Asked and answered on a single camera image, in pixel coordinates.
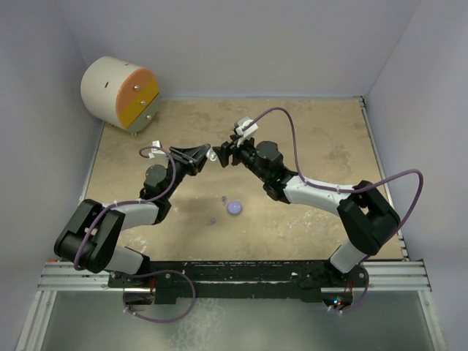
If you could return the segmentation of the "white earbud charging case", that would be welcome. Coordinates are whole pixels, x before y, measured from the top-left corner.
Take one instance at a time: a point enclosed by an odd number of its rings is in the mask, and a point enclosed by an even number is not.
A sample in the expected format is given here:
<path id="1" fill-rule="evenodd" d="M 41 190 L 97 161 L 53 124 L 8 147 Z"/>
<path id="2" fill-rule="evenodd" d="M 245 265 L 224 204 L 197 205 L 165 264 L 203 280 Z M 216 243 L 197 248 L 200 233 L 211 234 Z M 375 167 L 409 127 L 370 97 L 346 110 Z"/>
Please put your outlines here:
<path id="1" fill-rule="evenodd" d="M 216 152 L 210 148 L 206 153 L 206 158 L 211 162 L 215 162 L 218 159 L 218 156 L 216 155 Z"/>

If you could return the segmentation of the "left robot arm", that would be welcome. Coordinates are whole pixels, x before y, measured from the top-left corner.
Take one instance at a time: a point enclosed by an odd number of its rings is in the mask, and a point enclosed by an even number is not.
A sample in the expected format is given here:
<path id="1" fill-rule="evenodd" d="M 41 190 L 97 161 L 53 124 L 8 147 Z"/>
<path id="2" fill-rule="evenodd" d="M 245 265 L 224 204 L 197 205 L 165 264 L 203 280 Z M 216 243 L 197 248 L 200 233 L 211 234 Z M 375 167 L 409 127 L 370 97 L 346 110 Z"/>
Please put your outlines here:
<path id="1" fill-rule="evenodd" d="M 147 284 L 151 270 L 143 264 L 145 256 L 119 246 L 118 238 L 125 230 L 164 221 L 177 186 L 186 176 L 200 173 L 210 153 L 209 144 L 168 151 L 158 146 L 140 149 L 139 154 L 154 163 L 146 170 L 138 198 L 109 204 L 83 200 L 56 239 L 55 255 L 73 263 L 77 271 L 117 271 L 135 287 Z"/>

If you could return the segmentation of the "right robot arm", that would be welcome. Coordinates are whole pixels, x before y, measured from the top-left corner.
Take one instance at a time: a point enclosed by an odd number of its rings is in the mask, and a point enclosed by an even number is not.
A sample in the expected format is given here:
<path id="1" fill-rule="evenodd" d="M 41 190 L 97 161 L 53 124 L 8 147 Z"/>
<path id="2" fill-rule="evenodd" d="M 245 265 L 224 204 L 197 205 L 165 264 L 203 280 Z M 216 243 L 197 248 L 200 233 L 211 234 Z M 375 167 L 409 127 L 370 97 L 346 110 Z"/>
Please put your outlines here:
<path id="1" fill-rule="evenodd" d="M 213 147 L 222 167 L 242 164 L 262 182 L 272 200 L 308 205 L 338 216 L 347 234 L 347 241 L 329 258 L 325 278 L 333 286 L 342 286 L 351 277 L 351 270 L 364 259 L 374 256 L 393 236 L 400 224 L 399 215 L 380 192 L 362 181 L 356 186 L 337 186 L 302 179 L 289 170 L 276 143 L 254 139 L 238 145 L 235 141 Z"/>

